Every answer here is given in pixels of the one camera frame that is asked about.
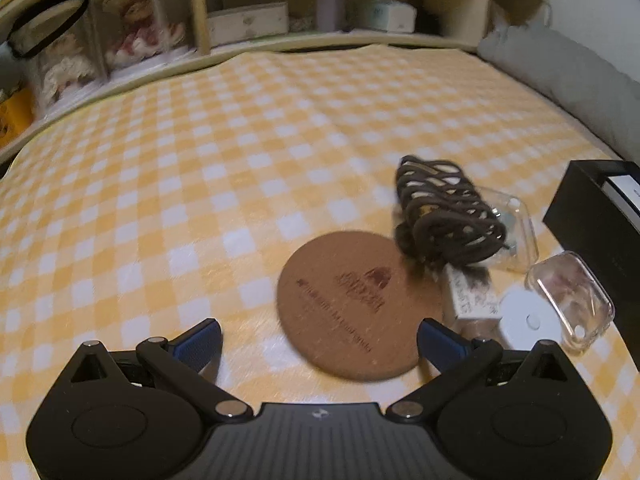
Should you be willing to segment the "UV gel polish box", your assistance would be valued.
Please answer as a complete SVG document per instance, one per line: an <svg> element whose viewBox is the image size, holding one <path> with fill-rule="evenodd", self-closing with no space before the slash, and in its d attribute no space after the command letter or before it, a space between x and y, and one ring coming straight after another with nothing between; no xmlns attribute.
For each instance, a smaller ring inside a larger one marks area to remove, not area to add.
<svg viewBox="0 0 640 480"><path fill-rule="evenodd" d="M486 337L502 318L490 274L484 266L442 269L444 324L465 337Z"/></svg>

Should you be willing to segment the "white round disc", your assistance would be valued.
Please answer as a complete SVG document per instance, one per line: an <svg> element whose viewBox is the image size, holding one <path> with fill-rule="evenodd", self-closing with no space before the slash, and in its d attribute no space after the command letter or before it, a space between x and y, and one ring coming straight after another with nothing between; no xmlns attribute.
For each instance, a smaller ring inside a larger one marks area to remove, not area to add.
<svg viewBox="0 0 640 480"><path fill-rule="evenodd" d="M536 292L510 288L500 301L500 340L510 349L529 351L540 340L562 342L562 325L555 310Z"/></svg>

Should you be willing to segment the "round cork coaster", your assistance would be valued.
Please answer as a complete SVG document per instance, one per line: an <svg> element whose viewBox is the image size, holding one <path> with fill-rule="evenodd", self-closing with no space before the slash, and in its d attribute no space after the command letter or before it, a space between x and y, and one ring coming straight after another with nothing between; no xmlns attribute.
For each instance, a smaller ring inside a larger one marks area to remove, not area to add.
<svg viewBox="0 0 640 480"><path fill-rule="evenodd" d="M419 325L442 319L444 294L390 238L338 231L288 258L276 306L286 338L305 360L341 378L377 382L418 364Z"/></svg>

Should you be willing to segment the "clear case with metal charms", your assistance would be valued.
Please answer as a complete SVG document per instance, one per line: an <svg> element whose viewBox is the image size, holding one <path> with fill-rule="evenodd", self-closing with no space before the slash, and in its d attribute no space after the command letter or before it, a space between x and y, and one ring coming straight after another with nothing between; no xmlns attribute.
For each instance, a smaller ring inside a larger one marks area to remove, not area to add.
<svg viewBox="0 0 640 480"><path fill-rule="evenodd" d="M492 188L478 188L485 203L506 227L506 248L480 262L480 266L525 274L539 257L532 220L518 197Z"/></svg>

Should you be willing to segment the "clear case with press-on nails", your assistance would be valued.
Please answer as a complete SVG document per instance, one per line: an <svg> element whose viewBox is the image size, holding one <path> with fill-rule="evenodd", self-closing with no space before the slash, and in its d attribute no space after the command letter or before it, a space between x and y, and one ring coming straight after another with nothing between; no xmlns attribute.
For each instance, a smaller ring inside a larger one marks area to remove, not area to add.
<svg viewBox="0 0 640 480"><path fill-rule="evenodd" d="M525 287L550 304L573 354L585 353L611 326L615 307L600 281L576 252L566 250L534 264Z"/></svg>

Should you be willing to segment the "dark brown hair claw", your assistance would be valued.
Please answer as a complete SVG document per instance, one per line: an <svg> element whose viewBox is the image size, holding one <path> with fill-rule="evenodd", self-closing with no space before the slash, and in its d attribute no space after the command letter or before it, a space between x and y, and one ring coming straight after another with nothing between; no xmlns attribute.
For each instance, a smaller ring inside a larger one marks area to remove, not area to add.
<svg viewBox="0 0 640 480"><path fill-rule="evenodd" d="M506 226L451 160L406 155L395 185L401 216L395 240L405 255L427 264L472 266L508 246Z"/></svg>

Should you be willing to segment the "black cardboard box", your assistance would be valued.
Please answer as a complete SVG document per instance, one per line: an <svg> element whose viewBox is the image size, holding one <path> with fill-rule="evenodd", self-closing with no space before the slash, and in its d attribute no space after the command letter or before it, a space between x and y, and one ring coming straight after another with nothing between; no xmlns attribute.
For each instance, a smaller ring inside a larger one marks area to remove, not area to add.
<svg viewBox="0 0 640 480"><path fill-rule="evenodd" d="M611 297L615 324L639 359L639 167L626 160L573 160L544 224L587 263Z"/></svg>

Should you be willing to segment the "yellow white checkered cloth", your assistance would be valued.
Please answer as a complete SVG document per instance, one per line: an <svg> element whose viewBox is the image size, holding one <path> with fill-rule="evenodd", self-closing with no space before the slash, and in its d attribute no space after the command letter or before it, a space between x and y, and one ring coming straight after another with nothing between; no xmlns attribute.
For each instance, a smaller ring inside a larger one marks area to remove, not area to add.
<svg viewBox="0 0 640 480"><path fill-rule="evenodd" d="M113 350L216 318L218 382L249 404L387 404L424 382L345 382L280 329L286 259L337 230L390 235L402 156L450 159L542 218L574 159L608 148L458 50L245 53L78 110L1 182L1 474L34 476L26 428L84 341Z"/></svg>

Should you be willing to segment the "grey pillow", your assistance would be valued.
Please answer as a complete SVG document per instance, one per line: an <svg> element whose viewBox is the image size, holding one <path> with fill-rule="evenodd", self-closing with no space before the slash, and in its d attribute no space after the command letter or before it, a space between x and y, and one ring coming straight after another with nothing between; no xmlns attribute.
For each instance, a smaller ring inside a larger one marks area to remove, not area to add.
<svg viewBox="0 0 640 480"><path fill-rule="evenodd" d="M638 81L538 23L494 29L477 54L562 107L624 159L638 162Z"/></svg>

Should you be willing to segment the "white small drawer box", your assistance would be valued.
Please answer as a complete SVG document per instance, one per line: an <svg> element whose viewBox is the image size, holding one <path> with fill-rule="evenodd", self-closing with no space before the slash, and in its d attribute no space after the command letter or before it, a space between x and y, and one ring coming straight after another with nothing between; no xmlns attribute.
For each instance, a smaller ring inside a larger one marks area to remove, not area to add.
<svg viewBox="0 0 640 480"><path fill-rule="evenodd" d="M288 4L275 2L216 11L207 20L213 47L288 33Z"/></svg>

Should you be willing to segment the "white tissue box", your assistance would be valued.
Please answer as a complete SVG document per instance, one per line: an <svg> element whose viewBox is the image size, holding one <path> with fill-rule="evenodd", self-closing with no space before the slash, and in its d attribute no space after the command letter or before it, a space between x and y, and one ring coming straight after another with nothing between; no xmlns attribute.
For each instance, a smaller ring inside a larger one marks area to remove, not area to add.
<svg viewBox="0 0 640 480"><path fill-rule="evenodd" d="M357 12L357 27L391 34L413 34L416 8L398 0L369 0Z"/></svg>

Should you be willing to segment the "clear doll display case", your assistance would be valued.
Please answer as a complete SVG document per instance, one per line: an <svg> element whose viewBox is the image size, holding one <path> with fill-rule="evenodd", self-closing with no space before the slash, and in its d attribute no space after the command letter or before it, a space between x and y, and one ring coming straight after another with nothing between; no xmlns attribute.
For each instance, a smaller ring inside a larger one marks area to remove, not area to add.
<svg viewBox="0 0 640 480"><path fill-rule="evenodd" d="M106 72L123 77L192 50L186 0L90 0Z"/></svg>

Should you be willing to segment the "cream wooden shelf unit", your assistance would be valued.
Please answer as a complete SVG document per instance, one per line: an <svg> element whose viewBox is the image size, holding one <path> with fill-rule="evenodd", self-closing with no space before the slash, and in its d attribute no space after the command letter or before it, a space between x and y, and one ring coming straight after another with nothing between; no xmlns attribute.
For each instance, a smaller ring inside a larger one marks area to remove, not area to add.
<svg viewBox="0 0 640 480"><path fill-rule="evenodd" d="M510 24L549 0L1 0L1 38L20 55L34 121L1 130L12 158L90 102L251 50L390 44L473 51L492 10Z"/></svg>

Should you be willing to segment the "lilac bottle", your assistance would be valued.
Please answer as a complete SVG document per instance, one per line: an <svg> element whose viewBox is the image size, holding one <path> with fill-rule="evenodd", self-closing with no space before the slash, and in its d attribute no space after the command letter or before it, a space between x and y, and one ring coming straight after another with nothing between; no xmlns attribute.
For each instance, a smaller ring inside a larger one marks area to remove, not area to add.
<svg viewBox="0 0 640 480"><path fill-rule="evenodd" d="M316 0L316 25L319 32L338 32L345 21L345 0Z"/></svg>

